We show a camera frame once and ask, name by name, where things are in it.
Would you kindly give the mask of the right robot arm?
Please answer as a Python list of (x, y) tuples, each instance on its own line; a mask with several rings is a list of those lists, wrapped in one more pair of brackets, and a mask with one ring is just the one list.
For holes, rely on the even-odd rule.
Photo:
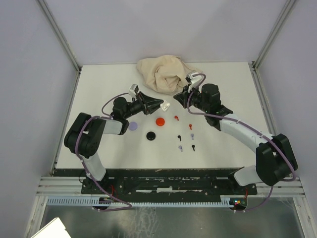
[(288, 175), (294, 175), (298, 164), (291, 144), (284, 134), (272, 135), (260, 132), (246, 124), (224, 106), (217, 85), (205, 84), (201, 90), (184, 87), (174, 95), (183, 108), (193, 106), (205, 117), (207, 123), (219, 131), (227, 133), (246, 145), (255, 155), (255, 164), (242, 167), (229, 175), (227, 188), (238, 194), (252, 183), (265, 183), (274, 186), (279, 181), (290, 181)]

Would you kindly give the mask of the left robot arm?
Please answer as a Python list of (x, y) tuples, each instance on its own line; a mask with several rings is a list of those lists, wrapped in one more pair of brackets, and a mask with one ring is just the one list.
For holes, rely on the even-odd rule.
[(101, 163), (98, 148), (103, 135), (123, 135), (128, 127), (128, 119), (138, 113), (151, 115), (158, 109), (167, 110), (162, 99), (156, 99), (142, 92), (135, 93), (128, 102), (122, 93), (108, 102), (113, 102), (112, 113), (108, 117), (91, 116), (80, 113), (64, 138), (64, 145), (82, 163), (86, 175), (93, 180), (92, 187), (98, 193), (109, 189), (109, 180), (104, 178), (106, 169)]

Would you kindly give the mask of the white charging case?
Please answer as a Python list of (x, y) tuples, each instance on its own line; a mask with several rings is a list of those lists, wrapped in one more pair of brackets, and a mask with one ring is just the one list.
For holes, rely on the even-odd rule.
[(170, 103), (167, 101), (163, 101), (163, 103), (160, 104), (160, 108), (166, 112), (170, 107)]

